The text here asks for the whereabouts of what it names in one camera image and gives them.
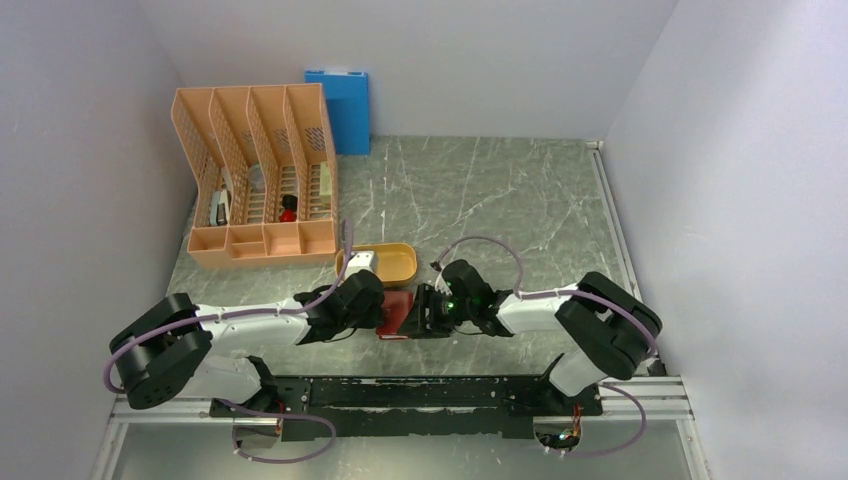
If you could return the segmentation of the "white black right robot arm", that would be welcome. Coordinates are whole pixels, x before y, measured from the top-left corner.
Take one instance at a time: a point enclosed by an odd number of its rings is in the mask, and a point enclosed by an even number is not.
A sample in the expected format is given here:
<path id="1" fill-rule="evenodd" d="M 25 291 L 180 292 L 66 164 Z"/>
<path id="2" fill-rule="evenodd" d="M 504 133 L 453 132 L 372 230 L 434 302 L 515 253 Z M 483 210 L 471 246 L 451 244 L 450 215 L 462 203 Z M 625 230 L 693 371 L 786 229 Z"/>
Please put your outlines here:
<path id="1" fill-rule="evenodd" d="M 573 353 L 557 357 L 543 375 L 542 406 L 562 414 L 585 388 L 606 378 L 629 380 L 656 351 L 660 317 L 603 274 L 591 271 L 564 288 L 516 293 L 495 290 L 465 260 L 443 267 L 435 285 L 422 285 L 395 334 L 446 338 L 469 321 L 492 337 L 564 332 Z"/>

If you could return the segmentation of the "yellow oval tray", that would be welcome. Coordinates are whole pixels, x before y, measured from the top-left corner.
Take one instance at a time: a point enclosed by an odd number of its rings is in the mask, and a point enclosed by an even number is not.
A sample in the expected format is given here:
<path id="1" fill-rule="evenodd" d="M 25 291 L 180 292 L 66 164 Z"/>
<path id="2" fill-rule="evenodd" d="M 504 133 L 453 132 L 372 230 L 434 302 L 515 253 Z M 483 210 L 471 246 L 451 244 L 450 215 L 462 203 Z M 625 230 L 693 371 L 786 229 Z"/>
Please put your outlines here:
<path id="1" fill-rule="evenodd" d="M 412 284 L 418 270 L 417 256 L 414 248 L 406 243 L 360 244 L 353 247 L 354 251 L 373 250 L 378 256 L 377 270 L 374 273 L 385 287 L 403 288 Z M 343 250 L 335 258 L 335 273 L 345 274 L 342 269 L 344 261 Z"/>

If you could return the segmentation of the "red leather card holder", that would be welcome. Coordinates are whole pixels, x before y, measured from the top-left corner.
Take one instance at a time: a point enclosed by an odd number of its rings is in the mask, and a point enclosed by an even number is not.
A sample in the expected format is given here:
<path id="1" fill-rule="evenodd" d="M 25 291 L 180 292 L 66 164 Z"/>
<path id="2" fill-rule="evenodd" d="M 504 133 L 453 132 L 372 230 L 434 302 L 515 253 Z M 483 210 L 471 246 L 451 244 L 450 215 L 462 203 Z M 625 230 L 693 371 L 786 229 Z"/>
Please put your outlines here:
<path id="1" fill-rule="evenodd" d="M 380 340 L 406 340 L 407 335 L 399 334 L 400 327 L 412 310 L 414 295 L 405 290 L 389 290 L 384 294 L 382 304 L 383 323 L 375 329 Z"/>

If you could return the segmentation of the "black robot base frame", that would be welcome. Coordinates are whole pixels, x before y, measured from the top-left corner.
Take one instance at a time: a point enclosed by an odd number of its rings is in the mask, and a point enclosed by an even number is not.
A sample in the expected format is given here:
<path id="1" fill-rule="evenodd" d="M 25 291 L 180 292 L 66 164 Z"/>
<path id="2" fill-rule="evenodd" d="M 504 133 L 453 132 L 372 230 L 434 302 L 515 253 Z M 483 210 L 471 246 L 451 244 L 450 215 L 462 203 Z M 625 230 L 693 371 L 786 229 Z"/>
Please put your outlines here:
<path id="1" fill-rule="evenodd" d="M 277 376 L 246 407 L 314 415 L 340 437 L 498 434 L 531 439 L 542 417 L 570 419 L 603 412 L 598 387 L 566 396 L 540 375 Z"/>

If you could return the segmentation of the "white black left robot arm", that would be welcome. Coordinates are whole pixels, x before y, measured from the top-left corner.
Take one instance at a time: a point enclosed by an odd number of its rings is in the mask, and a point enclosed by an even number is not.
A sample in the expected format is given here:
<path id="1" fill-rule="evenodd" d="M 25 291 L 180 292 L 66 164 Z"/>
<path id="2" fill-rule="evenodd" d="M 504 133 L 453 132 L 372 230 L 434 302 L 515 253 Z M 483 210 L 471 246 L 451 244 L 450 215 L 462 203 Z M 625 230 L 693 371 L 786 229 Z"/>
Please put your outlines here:
<path id="1" fill-rule="evenodd" d="M 169 295 L 117 334 L 104 371 L 109 389 L 118 374 L 129 405 L 144 410 L 175 397 L 211 397 L 261 416 L 273 409 L 277 388 L 267 366 L 233 352 L 260 345 L 328 342 L 348 329 L 382 321 L 385 289 L 359 271 L 312 292 L 277 303 L 241 307 L 199 305 L 186 293 Z"/>

